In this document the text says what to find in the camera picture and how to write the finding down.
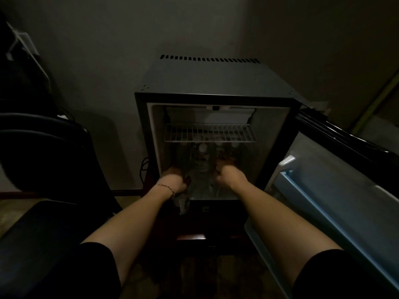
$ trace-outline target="forearm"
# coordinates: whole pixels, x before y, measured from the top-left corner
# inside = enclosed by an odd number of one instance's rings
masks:
[[[291,285],[312,256],[340,249],[316,227],[249,182],[233,190],[240,196],[262,241]]]
[[[101,243],[112,251],[121,284],[144,246],[159,209],[171,194],[168,188],[155,186],[83,241]]]

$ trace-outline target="tiled floor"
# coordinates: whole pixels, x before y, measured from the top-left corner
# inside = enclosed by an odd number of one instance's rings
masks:
[[[117,197],[125,208],[139,199]],[[42,199],[0,201],[0,237]],[[156,273],[148,271],[151,257],[141,258],[132,268],[120,298],[284,298],[259,255],[179,257],[168,256]]]

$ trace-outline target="wire shelf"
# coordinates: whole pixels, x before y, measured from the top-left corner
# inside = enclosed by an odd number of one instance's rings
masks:
[[[166,143],[221,142],[254,143],[256,135],[249,124],[166,124]]]

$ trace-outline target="person's left hand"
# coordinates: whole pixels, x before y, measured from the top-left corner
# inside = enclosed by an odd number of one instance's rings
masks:
[[[170,167],[162,173],[162,177],[158,180],[157,184],[170,186],[177,194],[187,189],[187,184],[184,182],[183,173],[180,169]]]

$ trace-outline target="black sleeve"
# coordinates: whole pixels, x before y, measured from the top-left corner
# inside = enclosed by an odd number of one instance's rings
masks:
[[[391,295],[345,251],[328,250],[313,256],[292,288],[299,298],[391,298]]]
[[[121,283],[112,252],[102,244],[78,245],[27,298],[118,298]]]

